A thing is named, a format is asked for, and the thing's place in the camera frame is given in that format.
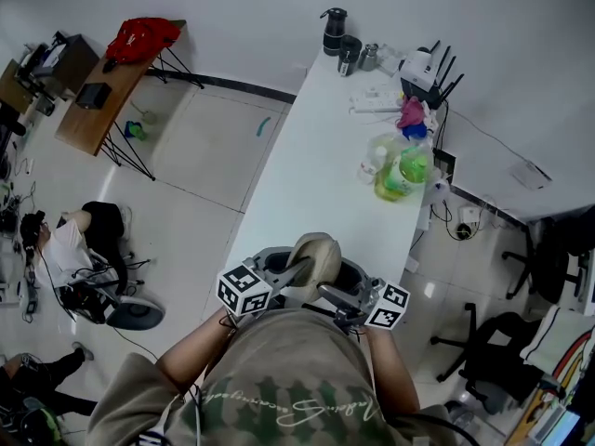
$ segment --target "red bag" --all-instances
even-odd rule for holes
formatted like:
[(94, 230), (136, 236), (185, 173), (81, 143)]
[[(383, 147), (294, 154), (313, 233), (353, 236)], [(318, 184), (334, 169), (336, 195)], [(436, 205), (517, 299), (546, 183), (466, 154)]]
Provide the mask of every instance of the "red bag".
[(133, 63), (154, 58), (162, 49), (172, 46), (179, 28), (165, 19), (132, 19), (122, 23), (118, 35), (105, 52), (114, 63)]

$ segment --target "white wall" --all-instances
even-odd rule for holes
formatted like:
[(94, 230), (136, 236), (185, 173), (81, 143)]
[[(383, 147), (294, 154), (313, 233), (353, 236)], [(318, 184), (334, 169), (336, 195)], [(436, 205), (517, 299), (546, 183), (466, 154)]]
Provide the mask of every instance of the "white wall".
[(543, 192), (521, 189), (505, 173), (514, 157), (451, 114), (444, 148), (458, 157), (459, 187), (522, 217), (595, 203), (595, 184), (584, 179), (593, 157), (582, 151), (594, 142), (595, 0), (0, 0), (0, 41), (18, 54), (22, 43), (63, 30), (102, 48), (127, 18), (184, 18), (179, 46), (194, 72), (296, 93), (296, 65), (313, 62), (318, 17), (333, 6), (349, 11), (365, 42), (452, 45), (453, 74), (466, 74), (452, 107), (554, 178)]

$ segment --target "green bottle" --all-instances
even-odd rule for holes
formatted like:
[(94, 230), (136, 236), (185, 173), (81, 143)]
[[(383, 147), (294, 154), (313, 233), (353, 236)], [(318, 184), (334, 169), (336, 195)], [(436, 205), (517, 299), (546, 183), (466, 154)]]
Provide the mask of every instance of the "green bottle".
[(419, 147), (409, 148), (378, 174), (374, 191), (378, 197), (396, 202), (423, 186), (428, 173), (428, 155)]

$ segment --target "white shirt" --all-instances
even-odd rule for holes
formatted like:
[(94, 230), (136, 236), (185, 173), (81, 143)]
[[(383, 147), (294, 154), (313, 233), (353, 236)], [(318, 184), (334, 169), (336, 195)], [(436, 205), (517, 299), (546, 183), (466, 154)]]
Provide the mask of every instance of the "white shirt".
[(51, 288), (52, 283), (54, 287), (63, 286), (73, 280), (72, 274), (77, 269), (93, 268), (85, 238), (73, 219), (51, 233), (42, 254), (43, 259), (39, 256), (35, 265), (35, 284), (39, 286)]

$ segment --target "person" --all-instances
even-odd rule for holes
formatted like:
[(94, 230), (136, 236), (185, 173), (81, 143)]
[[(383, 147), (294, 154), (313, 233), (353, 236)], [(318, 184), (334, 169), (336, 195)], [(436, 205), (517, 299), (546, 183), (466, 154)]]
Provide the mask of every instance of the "person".
[[(199, 436), (205, 445), (456, 444), (450, 429), (416, 416), (416, 389), (391, 331), (364, 329), (373, 384), (359, 346), (322, 314), (270, 310), (237, 332), (229, 322), (220, 309), (156, 363), (129, 354), (91, 416), (86, 444), (183, 446)], [(423, 413), (446, 418), (444, 407)]]
[(73, 349), (73, 353), (51, 363), (38, 362), (30, 354), (10, 359), (0, 368), (0, 405), (6, 410), (21, 409), (23, 400), (34, 397), (57, 416), (66, 413), (90, 416), (97, 405), (95, 401), (55, 391), (85, 360), (94, 360), (93, 353), (80, 342), (74, 342)]
[(77, 269), (92, 269), (89, 249), (103, 256), (118, 275), (117, 294), (127, 286), (126, 264), (118, 248), (127, 239), (131, 211), (113, 203), (89, 202), (81, 210), (62, 213), (59, 227), (51, 232), (45, 213), (25, 215), (20, 236), (28, 259), (34, 264), (35, 280), (44, 287), (58, 287)]

